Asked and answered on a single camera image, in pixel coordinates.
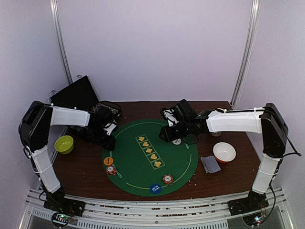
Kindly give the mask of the white dealer button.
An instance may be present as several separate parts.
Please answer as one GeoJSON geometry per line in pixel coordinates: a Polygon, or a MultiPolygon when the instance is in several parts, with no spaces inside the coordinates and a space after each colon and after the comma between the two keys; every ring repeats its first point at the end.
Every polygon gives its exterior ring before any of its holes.
{"type": "Polygon", "coordinates": [[[172,143],[174,145],[179,145],[181,143],[181,139],[176,139],[176,140],[172,141],[172,143]]]}

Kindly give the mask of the orange big blind button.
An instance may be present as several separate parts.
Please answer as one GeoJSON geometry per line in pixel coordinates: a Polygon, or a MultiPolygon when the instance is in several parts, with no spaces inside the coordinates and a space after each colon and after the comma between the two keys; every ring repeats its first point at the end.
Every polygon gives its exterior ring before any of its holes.
{"type": "Polygon", "coordinates": [[[114,159],[112,157],[106,157],[104,160],[103,160],[103,163],[106,165],[106,166],[111,166],[113,163],[114,163],[114,159]]]}

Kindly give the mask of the red poker chip stack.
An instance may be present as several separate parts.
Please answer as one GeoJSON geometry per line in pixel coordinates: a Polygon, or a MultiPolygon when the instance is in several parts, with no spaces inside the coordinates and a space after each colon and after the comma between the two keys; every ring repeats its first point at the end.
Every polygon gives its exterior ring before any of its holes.
{"type": "Polygon", "coordinates": [[[173,177],[171,175],[164,175],[163,182],[167,185],[170,185],[173,183],[173,177]]]}

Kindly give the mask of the grey card deck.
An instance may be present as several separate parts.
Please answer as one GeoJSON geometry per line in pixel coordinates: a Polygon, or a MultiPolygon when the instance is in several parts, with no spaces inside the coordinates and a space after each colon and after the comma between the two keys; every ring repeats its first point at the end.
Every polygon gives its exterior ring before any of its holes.
{"type": "Polygon", "coordinates": [[[207,174],[217,173],[217,172],[221,171],[221,168],[218,165],[214,156],[201,157],[200,161],[207,174]]]}

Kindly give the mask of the blue small blind button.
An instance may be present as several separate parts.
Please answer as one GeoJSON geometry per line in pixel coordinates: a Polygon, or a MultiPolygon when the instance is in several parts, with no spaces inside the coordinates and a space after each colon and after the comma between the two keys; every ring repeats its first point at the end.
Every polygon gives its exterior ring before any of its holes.
{"type": "Polygon", "coordinates": [[[159,194],[159,193],[161,193],[161,191],[162,191],[162,186],[161,185],[159,185],[159,184],[151,184],[150,185],[150,192],[152,193],[152,194],[159,194]]]}

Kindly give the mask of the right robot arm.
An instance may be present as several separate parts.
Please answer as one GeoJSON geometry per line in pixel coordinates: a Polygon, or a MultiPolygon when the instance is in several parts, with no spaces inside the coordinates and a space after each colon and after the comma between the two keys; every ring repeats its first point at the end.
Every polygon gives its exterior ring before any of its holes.
{"type": "Polygon", "coordinates": [[[247,210],[255,210],[277,174],[288,141],[288,127],[273,103],[245,110],[212,108],[197,113],[182,99],[160,114],[167,125],[162,127],[159,138],[165,142],[182,139],[188,135],[242,132],[259,134],[263,141],[263,158],[251,188],[251,195],[244,200],[247,210]]]}

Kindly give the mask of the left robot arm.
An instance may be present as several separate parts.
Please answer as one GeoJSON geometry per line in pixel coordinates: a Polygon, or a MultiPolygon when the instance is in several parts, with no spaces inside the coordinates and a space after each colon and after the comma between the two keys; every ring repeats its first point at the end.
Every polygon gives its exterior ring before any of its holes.
{"type": "Polygon", "coordinates": [[[50,127],[55,125],[77,126],[84,138],[110,151],[116,143],[112,133],[117,129],[117,119],[109,108],[92,112],[34,101],[20,122],[19,134],[35,173],[49,194],[61,189],[48,153],[50,127]]]}

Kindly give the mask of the round green poker mat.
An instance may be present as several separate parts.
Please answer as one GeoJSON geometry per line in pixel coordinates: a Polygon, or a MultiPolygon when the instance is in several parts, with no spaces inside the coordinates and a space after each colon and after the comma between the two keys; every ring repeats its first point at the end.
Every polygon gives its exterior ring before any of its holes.
{"type": "Polygon", "coordinates": [[[184,186],[195,174],[198,166],[198,149],[189,135],[179,145],[161,140],[158,135],[167,122],[160,119],[142,119],[119,127],[113,151],[102,151],[102,161],[112,157],[117,173],[107,175],[121,190],[143,197],[162,196],[184,186]],[[171,175],[173,183],[163,182],[164,175],[171,175]],[[159,184],[159,194],[150,192],[151,184],[159,184]]]}

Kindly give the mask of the lime green bowl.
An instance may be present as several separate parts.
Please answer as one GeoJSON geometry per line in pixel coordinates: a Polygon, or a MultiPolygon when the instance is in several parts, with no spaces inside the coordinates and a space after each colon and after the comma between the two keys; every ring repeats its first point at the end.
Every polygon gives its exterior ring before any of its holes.
{"type": "Polygon", "coordinates": [[[74,148],[74,140],[69,135],[61,136],[54,144],[55,150],[63,155],[69,154],[74,148]]]}

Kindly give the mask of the black poker chip case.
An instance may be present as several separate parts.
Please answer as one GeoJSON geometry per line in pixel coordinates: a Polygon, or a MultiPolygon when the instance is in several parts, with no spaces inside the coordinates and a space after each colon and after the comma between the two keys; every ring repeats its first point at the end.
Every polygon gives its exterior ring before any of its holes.
{"type": "Polygon", "coordinates": [[[51,96],[50,100],[56,106],[93,113],[95,118],[93,124],[86,127],[70,127],[71,132],[88,142],[95,142],[97,137],[105,135],[103,127],[111,121],[117,122],[122,115],[122,109],[117,103],[98,100],[88,76],[84,76],[60,90],[51,96]]]}

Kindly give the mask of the white orange bowl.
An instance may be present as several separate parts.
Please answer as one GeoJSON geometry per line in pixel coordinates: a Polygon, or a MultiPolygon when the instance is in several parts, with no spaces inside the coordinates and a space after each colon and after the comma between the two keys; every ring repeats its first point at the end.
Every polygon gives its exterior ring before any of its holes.
{"type": "Polygon", "coordinates": [[[226,142],[219,142],[213,146],[213,155],[215,159],[220,163],[228,163],[235,159],[235,148],[226,142]]]}

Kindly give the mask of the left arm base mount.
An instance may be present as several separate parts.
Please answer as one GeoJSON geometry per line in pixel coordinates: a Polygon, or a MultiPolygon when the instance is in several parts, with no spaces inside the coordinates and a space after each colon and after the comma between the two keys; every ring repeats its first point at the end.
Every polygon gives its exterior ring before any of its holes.
{"type": "Polygon", "coordinates": [[[85,208],[85,202],[69,199],[63,195],[49,195],[47,193],[47,198],[43,206],[46,209],[59,213],[81,217],[85,208]]]}

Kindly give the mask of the front aluminium rail frame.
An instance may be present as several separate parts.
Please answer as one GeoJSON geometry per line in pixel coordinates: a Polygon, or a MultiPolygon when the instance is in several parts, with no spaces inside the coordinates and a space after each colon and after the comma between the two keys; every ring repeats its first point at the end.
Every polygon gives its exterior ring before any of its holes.
{"type": "MultiPolygon", "coordinates": [[[[41,189],[30,189],[18,229],[56,227],[50,222],[53,212],[43,208],[39,199],[41,189]]],[[[193,198],[172,201],[119,201],[82,198],[67,195],[68,198],[85,203],[82,217],[73,217],[64,229],[295,229],[290,218],[286,197],[281,188],[274,189],[276,202],[274,210],[265,223],[255,228],[247,226],[243,218],[248,215],[269,214],[274,196],[270,190],[266,195],[269,207],[262,210],[233,216],[228,207],[229,200],[247,196],[247,192],[210,198],[193,198]]]]}

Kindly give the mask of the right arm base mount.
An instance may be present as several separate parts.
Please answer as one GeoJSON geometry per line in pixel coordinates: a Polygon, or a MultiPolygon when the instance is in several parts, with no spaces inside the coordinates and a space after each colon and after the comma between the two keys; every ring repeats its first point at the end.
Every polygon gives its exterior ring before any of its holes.
{"type": "Polygon", "coordinates": [[[260,210],[261,206],[269,206],[266,194],[258,194],[252,191],[250,191],[248,196],[245,198],[230,200],[228,202],[228,208],[231,216],[260,210]]]}

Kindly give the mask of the right aluminium frame post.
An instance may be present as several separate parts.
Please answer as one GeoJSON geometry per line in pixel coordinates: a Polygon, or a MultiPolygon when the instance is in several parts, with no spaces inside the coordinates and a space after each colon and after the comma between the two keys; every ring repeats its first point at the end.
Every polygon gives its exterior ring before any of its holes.
{"type": "Polygon", "coordinates": [[[245,41],[244,53],[243,53],[237,81],[236,81],[232,99],[231,99],[231,106],[233,109],[236,109],[238,107],[238,102],[241,98],[244,84],[246,81],[247,72],[248,72],[248,68],[250,65],[250,55],[251,55],[251,51],[254,46],[254,41],[255,41],[255,36],[256,36],[256,31],[257,31],[260,3],[261,3],[260,0],[252,1],[252,7],[251,7],[247,37],[246,37],[246,41],[245,41]]]}

